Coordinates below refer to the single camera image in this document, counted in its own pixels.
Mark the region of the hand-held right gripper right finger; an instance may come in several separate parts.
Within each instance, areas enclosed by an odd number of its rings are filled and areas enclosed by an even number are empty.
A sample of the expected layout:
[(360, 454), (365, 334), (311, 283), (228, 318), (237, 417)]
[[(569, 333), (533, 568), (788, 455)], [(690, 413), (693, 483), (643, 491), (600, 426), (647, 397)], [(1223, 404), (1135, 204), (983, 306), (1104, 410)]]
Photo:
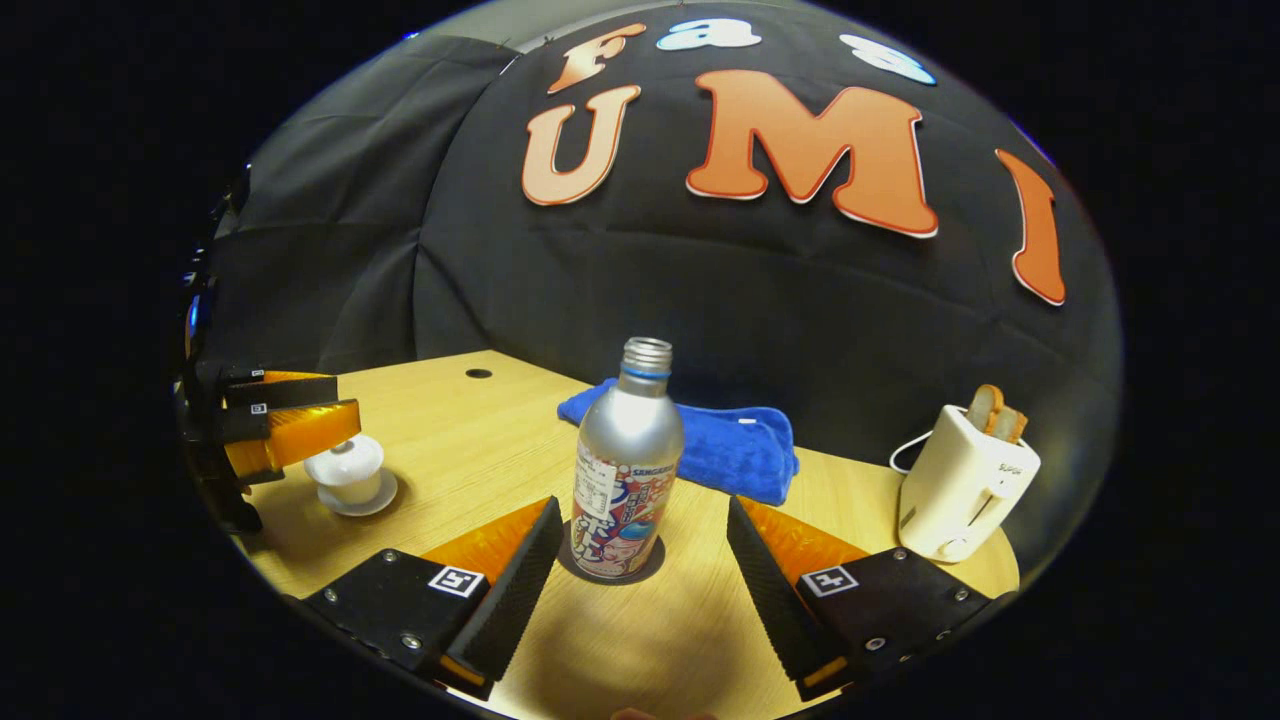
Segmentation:
[(804, 701), (861, 691), (955, 644), (1015, 600), (904, 547), (870, 553), (772, 506), (730, 500), (727, 539)]

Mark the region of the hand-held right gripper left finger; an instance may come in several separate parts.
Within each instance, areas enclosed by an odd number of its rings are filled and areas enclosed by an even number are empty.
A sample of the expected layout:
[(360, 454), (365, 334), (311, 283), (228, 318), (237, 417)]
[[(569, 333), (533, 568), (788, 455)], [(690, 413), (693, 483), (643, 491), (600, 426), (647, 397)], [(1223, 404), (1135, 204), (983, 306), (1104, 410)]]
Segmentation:
[(422, 555), (384, 548), (300, 601), (330, 635), (420, 680), (488, 700), (550, 574), (563, 527), (548, 496)]

